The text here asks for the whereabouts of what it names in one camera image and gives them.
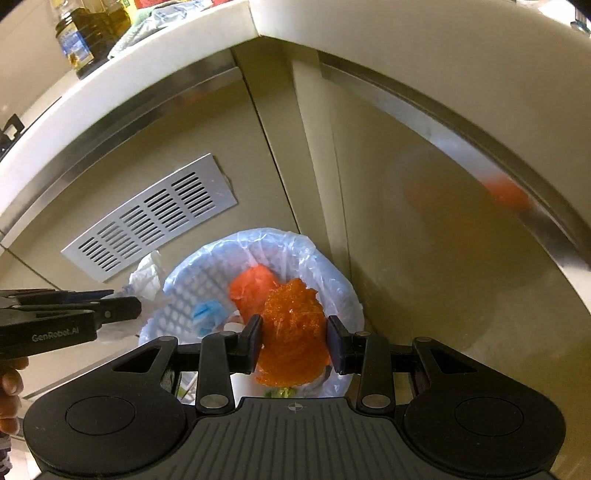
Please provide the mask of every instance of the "stainless steel trim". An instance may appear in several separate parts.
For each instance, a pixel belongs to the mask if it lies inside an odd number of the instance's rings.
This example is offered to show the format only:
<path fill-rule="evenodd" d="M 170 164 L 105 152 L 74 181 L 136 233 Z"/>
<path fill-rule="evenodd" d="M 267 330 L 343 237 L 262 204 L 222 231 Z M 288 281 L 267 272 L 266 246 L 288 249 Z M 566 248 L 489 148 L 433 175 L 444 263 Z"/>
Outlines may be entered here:
<path fill-rule="evenodd" d="M 54 157 L 0 216 L 2 245 L 10 247 L 67 186 L 133 135 L 241 79 L 231 52 L 224 50 L 169 75 L 112 110 Z"/>
<path fill-rule="evenodd" d="M 496 177 L 527 195 L 530 207 L 512 209 L 513 214 L 591 312 L 591 228 L 552 185 L 486 132 L 431 98 L 347 60 L 326 53 L 319 58 L 325 79 L 393 116 L 479 182 Z"/>

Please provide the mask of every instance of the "metal vent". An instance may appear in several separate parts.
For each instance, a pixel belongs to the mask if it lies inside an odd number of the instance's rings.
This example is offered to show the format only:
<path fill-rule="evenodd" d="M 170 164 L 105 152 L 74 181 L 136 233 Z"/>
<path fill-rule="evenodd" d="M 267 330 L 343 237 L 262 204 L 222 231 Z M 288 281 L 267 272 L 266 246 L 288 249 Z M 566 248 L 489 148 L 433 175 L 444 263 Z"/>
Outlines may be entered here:
<path fill-rule="evenodd" d="M 105 281 L 152 250 L 236 205 L 211 154 L 145 189 L 61 251 Z"/>

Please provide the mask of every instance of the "screw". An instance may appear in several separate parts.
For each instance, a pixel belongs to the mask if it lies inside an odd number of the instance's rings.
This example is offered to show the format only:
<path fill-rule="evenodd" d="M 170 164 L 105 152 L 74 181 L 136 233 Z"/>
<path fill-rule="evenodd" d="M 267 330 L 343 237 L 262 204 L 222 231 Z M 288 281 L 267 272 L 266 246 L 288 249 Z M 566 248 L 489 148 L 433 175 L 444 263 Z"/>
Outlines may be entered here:
<path fill-rule="evenodd" d="M 219 395 L 213 393 L 211 395 L 205 395 L 199 403 L 205 408 L 222 408 L 228 404 L 229 400 L 225 395 Z"/>
<path fill-rule="evenodd" d="M 366 395 L 363 397 L 363 399 L 361 400 L 361 403 L 363 405 L 365 405 L 367 408 L 386 408 L 388 405 L 390 405 L 390 399 L 386 396 L 386 395 L 380 395 L 380 394 L 371 394 L 371 395 Z"/>

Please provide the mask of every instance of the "bottle label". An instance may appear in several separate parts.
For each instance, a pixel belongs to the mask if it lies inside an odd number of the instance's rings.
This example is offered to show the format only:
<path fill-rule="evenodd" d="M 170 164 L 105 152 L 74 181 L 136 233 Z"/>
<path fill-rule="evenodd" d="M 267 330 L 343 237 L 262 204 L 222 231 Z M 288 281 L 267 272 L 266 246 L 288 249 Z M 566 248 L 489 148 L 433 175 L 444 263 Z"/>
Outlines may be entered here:
<path fill-rule="evenodd" d="M 82 34 L 73 23 L 59 33 L 57 41 L 61 45 L 62 52 L 72 64 L 72 68 L 77 72 L 95 58 Z"/>

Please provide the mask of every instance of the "trash bin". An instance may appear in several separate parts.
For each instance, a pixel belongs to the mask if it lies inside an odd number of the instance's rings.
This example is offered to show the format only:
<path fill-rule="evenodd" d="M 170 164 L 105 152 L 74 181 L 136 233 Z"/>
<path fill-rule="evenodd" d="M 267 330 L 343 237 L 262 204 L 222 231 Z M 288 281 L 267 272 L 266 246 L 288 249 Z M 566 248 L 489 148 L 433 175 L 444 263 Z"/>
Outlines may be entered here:
<path fill-rule="evenodd" d="M 199 303 L 217 300 L 228 312 L 234 312 L 236 306 L 228 296 L 229 285 L 240 273 L 258 264 L 268 267 L 282 283 L 302 279 L 308 288 L 318 291 L 317 298 L 327 317 L 338 315 L 350 332 L 363 330 L 362 307 L 351 283 L 312 241 L 304 235 L 261 228 L 205 245 L 175 268 L 164 284 L 169 302 L 142 329 L 139 344 L 162 335 L 173 335 L 180 343 L 200 342 L 193 329 L 194 308 Z M 331 369 L 324 379 L 302 386 L 290 396 L 342 396 L 350 382 L 350 375 L 339 375 Z M 261 394 L 270 390 L 257 387 L 254 390 Z M 247 390 L 246 395 L 251 395 L 253 388 Z"/>

